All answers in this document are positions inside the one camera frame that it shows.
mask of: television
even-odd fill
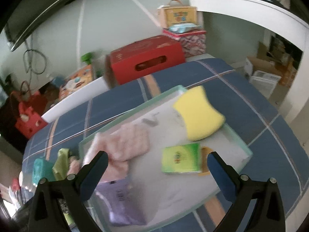
[[[20,46],[48,17],[74,0],[20,0],[9,16],[5,34],[11,51]]]

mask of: gift box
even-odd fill
[[[110,60],[119,84],[185,62],[180,43],[163,35],[137,41],[112,51]]]
[[[185,58],[206,53],[207,32],[205,30],[194,30],[179,34],[163,29],[162,33],[181,44]]]

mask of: green cloth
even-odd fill
[[[61,148],[58,151],[58,158],[53,166],[53,174],[56,181],[61,181],[66,178],[69,171],[69,148]]]
[[[72,216],[70,214],[66,214],[66,213],[63,213],[64,214],[64,218],[66,220],[66,223],[70,226],[74,223],[74,220],[72,218]]]

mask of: screw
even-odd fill
[[[248,175],[245,175],[245,174],[242,174],[240,176],[240,178],[243,180],[243,181],[247,181],[249,179]]]
[[[73,173],[71,173],[71,174],[69,174],[69,175],[67,176],[67,179],[68,179],[69,181],[73,180],[74,178],[75,178],[75,174],[73,174]]]
[[[42,178],[42,179],[40,179],[40,181],[39,181],[40,184],[44,184],[45,182],[46,182],[46,178]]]
[[[273,178],[273,177],[270,178],[269,180],[270,180],[270,182],[273,183],[273,184],[275,184],[275,183],[277,182],[277,180],[276,180],[275,178]]]

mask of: orange box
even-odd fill
[[[59,89],[59,100],[63,100],[79,88],[89,84],[93,79],[92,65],[87,65],[65,79],[65,84]]]
[[[291,57],[288,63],[288,66],[286,67],[286,71],[283,73],[283,76],[281,80],[278,82],[278,84],[290,88],[294,78],[297,73],[297,69],[293,66],[294,59]]]

